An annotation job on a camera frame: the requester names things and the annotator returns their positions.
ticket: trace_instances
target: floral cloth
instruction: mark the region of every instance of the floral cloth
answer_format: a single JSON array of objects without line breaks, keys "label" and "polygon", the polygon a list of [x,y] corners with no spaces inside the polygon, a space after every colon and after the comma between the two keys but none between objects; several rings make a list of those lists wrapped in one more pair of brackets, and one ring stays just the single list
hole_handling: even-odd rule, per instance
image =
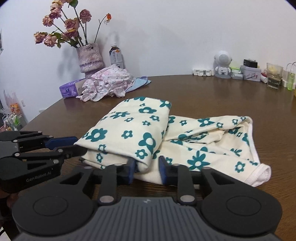
[{"label": "floral cloth", "polygon": [[271,169],[259,161],[250,117],[169,116],[171,106],[146,97],[119,103],[76,142],[89,149],[85,163],[104,169],[132,157],[135,178],[161,184],[158,157],[164,156],[168,164],[193,171],[211,167],[252,186],[269,180]]}]

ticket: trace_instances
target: vase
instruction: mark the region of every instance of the vase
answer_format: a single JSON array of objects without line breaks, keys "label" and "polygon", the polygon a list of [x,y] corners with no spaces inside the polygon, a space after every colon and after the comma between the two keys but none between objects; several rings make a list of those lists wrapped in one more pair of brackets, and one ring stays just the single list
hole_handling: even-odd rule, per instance
[{"label": "vase", "polygon": [[85,73],[85,78],[90,78],[94,73],[103,68],[103,59],[97,43],[77,48],[77,54],[80,72]]}]

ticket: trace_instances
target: brown table surface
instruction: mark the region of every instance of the brown table surface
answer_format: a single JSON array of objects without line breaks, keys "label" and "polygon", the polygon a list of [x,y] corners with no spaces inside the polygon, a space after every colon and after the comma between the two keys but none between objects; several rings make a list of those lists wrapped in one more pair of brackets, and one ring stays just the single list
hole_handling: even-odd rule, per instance
[{"label": "brown table surface", "polygon": [[[99,102],[61,99],[34,118],[24,130],[42,131],[55,137],[81,137],[124,99],[146,96],[169,100],[171,115],[205,118],[221,115],[250,116],[260,161],[272,168],[272,177],[258,187],[276,197],[283,216],[276,234],[284,241],[296,237],[296,98],[285,88],[274,90],[262,82],[224,80],[191,75],[150,77],[152,82],[125,98],[106,97]],[[66,160],[62,174],[79,165]],[[135,180],[119,187],[122,196],[167,196],[175,187]]]}]

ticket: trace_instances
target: astronaut figurine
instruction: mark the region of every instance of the astronaut figurine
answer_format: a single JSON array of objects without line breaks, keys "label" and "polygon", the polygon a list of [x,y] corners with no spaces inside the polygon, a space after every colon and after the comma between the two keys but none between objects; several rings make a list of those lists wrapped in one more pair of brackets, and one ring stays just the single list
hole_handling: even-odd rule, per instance
[{"label": "astronaut figurine", "polygon": [[217,67],[215,68],[215,76],[222,79],[231,78],[231,70],[229,68],[231,61],[232,58],[226,51],[219,51],[215,55],[215,62],[217,64]]}]

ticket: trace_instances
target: glass cup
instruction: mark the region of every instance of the glass cup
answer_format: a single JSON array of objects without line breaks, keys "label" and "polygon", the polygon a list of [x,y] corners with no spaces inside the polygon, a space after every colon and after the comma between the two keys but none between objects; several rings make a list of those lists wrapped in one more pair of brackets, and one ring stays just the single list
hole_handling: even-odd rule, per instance
[{"label": "glass cup", "polygon": [[267,86],[278,89],[281,85],[282,75],[283,75],[283,67],[267,63]]}]

